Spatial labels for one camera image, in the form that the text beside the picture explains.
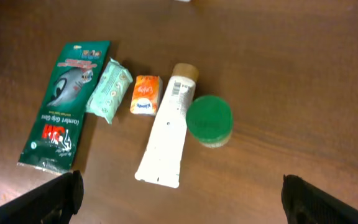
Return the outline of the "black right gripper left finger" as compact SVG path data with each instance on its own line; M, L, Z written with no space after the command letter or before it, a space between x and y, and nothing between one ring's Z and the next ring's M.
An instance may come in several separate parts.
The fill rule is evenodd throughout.
M67 172L0 206L0 223L69 223L82 201L81 172Z

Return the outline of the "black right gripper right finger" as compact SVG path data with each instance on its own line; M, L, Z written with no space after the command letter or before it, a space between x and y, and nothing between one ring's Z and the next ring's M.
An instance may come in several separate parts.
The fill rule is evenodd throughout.
M288 224L358 224L358 210L296 175L284 175L281 200Z

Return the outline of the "green 3M gloves packet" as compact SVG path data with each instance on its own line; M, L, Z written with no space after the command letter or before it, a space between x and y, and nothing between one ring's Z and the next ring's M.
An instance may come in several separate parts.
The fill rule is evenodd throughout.
M109 46L108 40L65 44L20 154L20 166L56 174L71 169L86 104L99 80Z

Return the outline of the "white tube with tan cap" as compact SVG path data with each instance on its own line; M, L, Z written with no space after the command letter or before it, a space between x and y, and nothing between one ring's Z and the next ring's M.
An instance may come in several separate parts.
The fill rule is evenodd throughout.
M135 173L137 180L178 188L187 132L186 112L193 101L198 76L198 69L191 64L174 66Z

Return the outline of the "green lid jar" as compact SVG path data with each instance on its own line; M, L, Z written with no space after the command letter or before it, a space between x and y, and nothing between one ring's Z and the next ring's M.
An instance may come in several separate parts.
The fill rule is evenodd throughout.
M195 99L188 108L186 125L200 144L217 148L230 140L234 118L231 107L225 100L205 95Z

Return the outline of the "mint green wipes packet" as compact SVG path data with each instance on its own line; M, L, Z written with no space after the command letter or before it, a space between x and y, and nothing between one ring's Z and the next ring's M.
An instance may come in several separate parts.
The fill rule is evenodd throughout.
M114 115L132 82L133 78L128 69L110 58L86 104L85 111L102 117L108 124L112 124Z

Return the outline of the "orange tissue packet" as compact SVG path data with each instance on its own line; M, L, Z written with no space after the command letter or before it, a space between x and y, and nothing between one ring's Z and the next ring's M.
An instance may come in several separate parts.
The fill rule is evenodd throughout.
M155 116L160 104L162 90L162 79L159 76L137 76L131 100L131 113Z

